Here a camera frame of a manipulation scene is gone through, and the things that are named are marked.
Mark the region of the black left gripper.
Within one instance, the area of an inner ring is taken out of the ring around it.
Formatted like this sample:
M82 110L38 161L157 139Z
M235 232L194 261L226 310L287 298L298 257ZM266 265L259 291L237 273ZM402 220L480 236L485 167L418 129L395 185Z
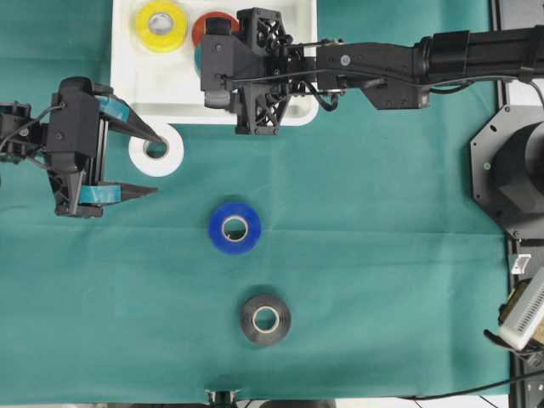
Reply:
M92 165L104 141L105 121L115 132L162 142L124 100L112 94L113 89L107 85L74 76L62 80L52 97L52 104L60 109L51 114L47 126L45 162L58 216L100 218L100 205L138 199L158 191L135 184L88 185L96 181L91 177Z

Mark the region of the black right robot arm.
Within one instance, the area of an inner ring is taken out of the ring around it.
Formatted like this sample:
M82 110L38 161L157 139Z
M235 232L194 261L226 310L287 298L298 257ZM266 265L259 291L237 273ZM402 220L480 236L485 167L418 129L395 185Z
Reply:
M201 38L201 90L205 106L233 113L238 134L277 133L289 102L310 96L326 111L349 89L379 110L424 109L432 94L453 94L476 82L543 76L543 28L453 31L424 37L410 47L324 39L295 42L281 13L246 8L239 29L211 18Z

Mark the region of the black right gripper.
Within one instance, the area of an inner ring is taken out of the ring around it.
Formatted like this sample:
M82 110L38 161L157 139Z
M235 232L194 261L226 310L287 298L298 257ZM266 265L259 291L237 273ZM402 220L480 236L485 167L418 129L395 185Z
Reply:
M286 47L292 37L278 11L246 8L236 18L238 32L209 28L201 39L204 106L234 114L238 134L276 135L291 98Z

